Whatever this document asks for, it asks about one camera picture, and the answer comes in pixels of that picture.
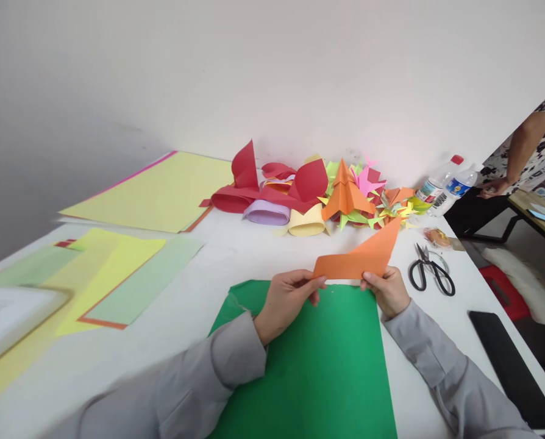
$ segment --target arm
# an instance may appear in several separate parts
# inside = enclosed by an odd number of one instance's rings
[[[95,396],[45,439],[205,438],[237,386],[265,373],[263,346],[278,337],[326,278],[307,270],[273,277],[265,305],[223,325],[208,339]]]
[[[545,112],[532,113],[512,135],[506,176],[483,184],[484,190],[479,196],[488,199],[502,195],[506,189],[516,183],[544,134]]]
[[[387,331],[434,392],[451,429],[463,438],[537,438],[515,405],[457,349],[431,317],[408,296],[401,272],[364,273],[388,320]]]

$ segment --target black scissors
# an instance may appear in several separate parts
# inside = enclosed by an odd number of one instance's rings
[[[419,244],[417,244],[417,248],[419,249],[419,259],[411,265],[411,268],[409,269],[409,279],[411,281],[411,284],[415,287],[416,290],[419,291],[425,291],[427,288],[427,280],[425,279],[425,268],[424,266],[430,266],[432,271],[435,273],[435,279],[437,279],[437,283],[439,284],[439,287],[441,288],[441,291],[443,291],[444,294],[447,296],[453,296],[455,295],[455,285],[454,281],[451,280],[451,277],[449,277],[447,271],[442,269],[439,265],[437,265],[435,262],[429,260],[429,251],[427,250],[427,247],[425,247],[425,251],[421,249]],[[413,278],[413,272],[415,270],[416,266],[419,266],[419,274],[421,275],[421,286],[417,285],[415,282],[415,279]],[[449,281],[449,285],[451,286],[451,291],[447,289],[447,285],[443,282],[441,279],[442,277],[445,277]]]

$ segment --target gray sleeve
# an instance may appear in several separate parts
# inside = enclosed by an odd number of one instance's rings
[[[459,437],[539,437],[515,405],[415,302],[384,325],[434,392],[441,413]]]
[[[234,389],[264,375],[265,363],[246,312],[197,346],[97,395],[44,438],[204,438]]]

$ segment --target orange paper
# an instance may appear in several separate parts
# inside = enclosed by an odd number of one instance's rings
[[[386,199],[388,200],[388,205],[395,205],[404,199],[412,197],[414,194],[415,190],[412,188],[387,189]]]
[[[313,277],[328,279],[361,279],[369,271],[384,276],[393,252],[402,218],[393,218],[388,225],[376,232],[350,253],[320,256],[315,262]]]
[[[376,206],[360,192],[354,176],[348,170],[344,159],[341,159],[338,175],[333,182],[332,196],[321,211],[321,215],[323,220],[327,221],[337,212],[349,215],[354,209],[368,213],[376,212]]]

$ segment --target black and white patterned shirt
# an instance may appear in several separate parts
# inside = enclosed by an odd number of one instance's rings
[[[545,112],[545,100],[539,105],[536,112]],[[508,150],[510,149],[510,142],[512,141],[512,135],[504,141],[502,145],[484,162],[484,168],[481,170],[478,177],[477,185],[487,183],[491,180],[502,178],[506,176],[506,169],[508,166]],[[521,172],[521,178],[509,187],[504,194],[513,194],[518,190],[522,183],[530,177],[532,174],[538,171],[538,166],[545,159],[545,135],[541,139],[541,143],[536,147],[535,153],[529,159],[529,162],[525,165]]]

